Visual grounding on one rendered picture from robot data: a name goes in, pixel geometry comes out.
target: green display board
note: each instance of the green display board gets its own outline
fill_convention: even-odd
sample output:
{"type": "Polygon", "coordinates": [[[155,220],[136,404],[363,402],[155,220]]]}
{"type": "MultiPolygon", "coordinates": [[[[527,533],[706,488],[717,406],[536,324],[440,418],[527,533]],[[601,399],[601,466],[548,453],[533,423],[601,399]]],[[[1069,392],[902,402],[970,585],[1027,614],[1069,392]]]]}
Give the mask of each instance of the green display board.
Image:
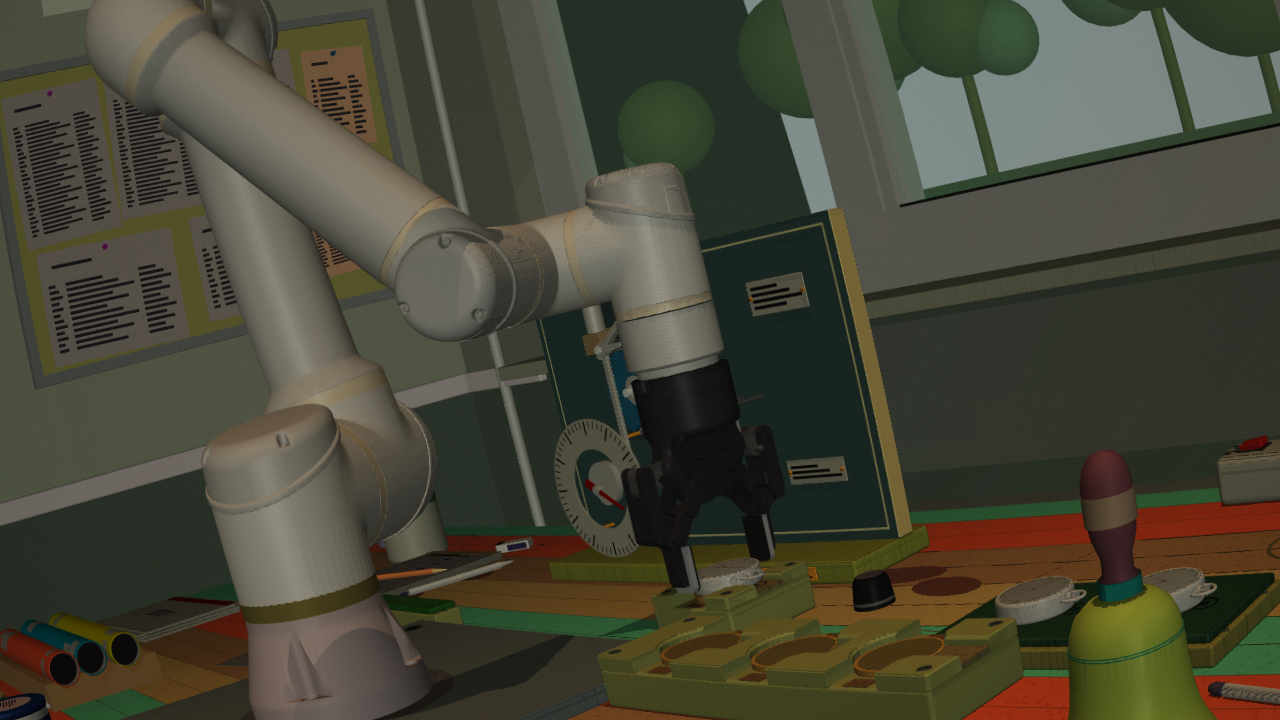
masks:
{"type": "MultiPolygon", "coordinates": [[[[283,26],[273,64],[398,163],[379,58],[352,13],[283,26]]],[[[78,58],[0,76],[0,219],[37,388],[244,333],[186,149],[159,118],[78,58]]],[[[315,243],[344,307],[390,296],[315,243]]]]}
{"type": "MultiPolygon", "coordinates": [[[[707,240],[703,259],[741,425],[773,428],[788,474],[786,496],[771,514],[777,542],[897,538],[910,532],[844,213],[707,240]]],[[[613,322],[608,306],[605,322],[613,322]]],[[[581,316],[570,313],[540,324],[564,423],[594,418],[616,425],[604,370],[584,350],[581,316]]],[[[643,437],[632,438],[632,450],[641,464],[652,461],[643,437]]],[[[596,519],[605,521],[609,509],[600,510],[596,519]]],[[[703,505],[690,543],[745,542],[741,516],[728,498],[703,505]]]]}

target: red object on box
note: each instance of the red object on box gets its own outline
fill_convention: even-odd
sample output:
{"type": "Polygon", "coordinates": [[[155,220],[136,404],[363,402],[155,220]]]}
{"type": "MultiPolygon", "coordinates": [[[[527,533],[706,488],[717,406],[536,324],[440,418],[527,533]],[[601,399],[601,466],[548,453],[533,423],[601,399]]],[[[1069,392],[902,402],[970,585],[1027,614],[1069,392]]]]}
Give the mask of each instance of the red object on box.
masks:
{"type": "Polygon", "coordinates": [[[79,680],[79,665],[65,650],[42,643],[13,628],[0,630],[0,655],[59,685],[70,687],[79,680]]]}
{"type": "Polygon", "coordinates": [[[1267,436],[1258,436],[1253,439],[1247,439],[1240,445],[1235,446],[1235,450],[1240,452],[1248,452],[1251,450],[1262,450],[1267,446],[1267,436]]]}

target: gauge needle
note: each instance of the gauge needle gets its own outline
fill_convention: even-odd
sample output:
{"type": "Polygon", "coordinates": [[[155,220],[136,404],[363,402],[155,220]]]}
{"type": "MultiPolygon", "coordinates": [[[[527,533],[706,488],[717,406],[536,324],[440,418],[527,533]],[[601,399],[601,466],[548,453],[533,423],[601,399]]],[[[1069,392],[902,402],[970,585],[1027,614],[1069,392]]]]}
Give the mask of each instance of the gauge needle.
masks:
{"type": "Polygon", "coordinates": [[[617,500],[613,500],[612,497],[609,497],[608,495],[605,495],[604,491],[602,491],[590,479],[584,480],[584,484],[586,486],[586,489],[589,489],[589,491],[594,492],[595,495],[600,496],[600,500],[603,500],[605,502],[613,503],[613,506],[617,507],[618,510],[626,510],[626,507],[623,507],[617,500]]]}

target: blue object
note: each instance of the blue object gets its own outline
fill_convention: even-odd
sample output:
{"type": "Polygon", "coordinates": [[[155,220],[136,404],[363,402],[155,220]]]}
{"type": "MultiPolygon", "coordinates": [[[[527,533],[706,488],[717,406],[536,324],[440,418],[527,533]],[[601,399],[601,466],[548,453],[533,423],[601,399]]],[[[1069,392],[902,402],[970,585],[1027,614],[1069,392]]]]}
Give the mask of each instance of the blue object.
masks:
{"type": "Polygon", "coordinates": [[[49,717],[49,701],[40,693],[15,694],[0,700],[0,720],[38,720],[49,717]]]}
{"type": "Polygon", "coordinates": [[[68,633],[40,620],[27,620],[19,630],[24,635],[70,653],[76,659],[76,665],[79,665],[81,673],[86,675],[97,675],[106,670],[106,651],[102,650],[101,644],[88,638],[68,633]]]}
{"type": "Polygon", "coordinates": [[[631,377],[631,372],[627,370],[627,359],[622,356],[621,350],[617,350],[609,356],[609,363],[613,363],[613,384],[618,388],[622,419],[627,423],[627,432],[634,433],[640,429],[640,410],[636,407],[635,400],[622,395],[622,391],[627,388],[627,378],[631,377]]]}
{"type": "Polygon", "coordinates": [[[1102,602],[1120,602],[1142,592],[1142,573],[1129,578],[1123,583],[1103,585],[1098,583],[1098,600],[1102,602]]]}

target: gray box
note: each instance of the gray box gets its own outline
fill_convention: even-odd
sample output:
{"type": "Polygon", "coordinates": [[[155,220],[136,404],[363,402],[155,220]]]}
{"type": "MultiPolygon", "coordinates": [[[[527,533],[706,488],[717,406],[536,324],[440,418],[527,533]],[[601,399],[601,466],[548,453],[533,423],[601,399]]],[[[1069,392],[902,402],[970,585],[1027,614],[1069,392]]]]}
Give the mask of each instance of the gray box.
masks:
{"type": "Polygon", "coordinates": [[[1262,450],[1228,451],[1217,460],[1217,489],[1222,505],[1248,505],[1280,500],[1280,445],[1262,450]]]}

